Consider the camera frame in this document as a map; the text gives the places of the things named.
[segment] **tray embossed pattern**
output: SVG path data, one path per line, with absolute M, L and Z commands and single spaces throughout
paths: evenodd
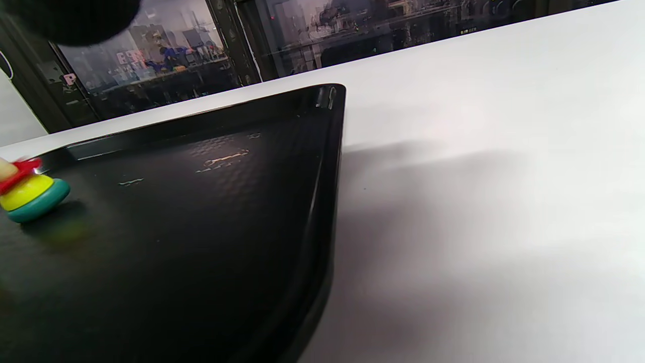
M 295 362 L 324 309 L 345 89 L 41 156 L 72 193 L 0 216 L 0 362 Z

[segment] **white table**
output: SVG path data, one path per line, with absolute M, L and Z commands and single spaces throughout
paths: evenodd
M 348 89 L 335 281 L 303 363 L 645 362 L 645 1 L 621 0 L 0 149 Z

